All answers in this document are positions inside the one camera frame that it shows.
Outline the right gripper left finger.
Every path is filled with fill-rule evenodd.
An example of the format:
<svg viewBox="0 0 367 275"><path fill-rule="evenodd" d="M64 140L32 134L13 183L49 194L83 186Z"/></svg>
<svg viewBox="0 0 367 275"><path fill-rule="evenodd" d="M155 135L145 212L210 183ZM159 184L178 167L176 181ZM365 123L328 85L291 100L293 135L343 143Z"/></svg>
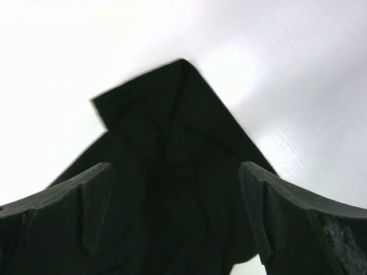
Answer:
<svg viewBox="0 0 367 275"><path fill-rule="evenodd" d="M99 247L112 166L1 206L1 274L86 274Z"/></svg>

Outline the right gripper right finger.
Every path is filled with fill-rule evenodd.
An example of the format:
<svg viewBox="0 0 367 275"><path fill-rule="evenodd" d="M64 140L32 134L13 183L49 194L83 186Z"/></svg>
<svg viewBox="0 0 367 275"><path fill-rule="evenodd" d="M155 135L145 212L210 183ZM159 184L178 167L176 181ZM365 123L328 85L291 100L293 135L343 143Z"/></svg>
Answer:
<svg viewBox="0 0 367 275"><path fill-rule="evenodd" d="M239 180L267 274L366 274L366 209L243 162Z"/></svg>

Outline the black t-shirt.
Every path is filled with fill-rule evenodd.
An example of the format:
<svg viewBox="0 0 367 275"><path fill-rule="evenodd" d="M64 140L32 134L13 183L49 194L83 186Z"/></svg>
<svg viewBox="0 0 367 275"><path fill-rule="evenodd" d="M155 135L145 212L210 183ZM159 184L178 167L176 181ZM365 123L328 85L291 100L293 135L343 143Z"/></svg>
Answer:
<svg viewBox="0 0 367 275"><path fill-rule="evenodd" d="M257 254L240 165L271 165L198 70L171 62L92 100L106 132L56 179L116 176L88 274L229 274Z"/></svg>

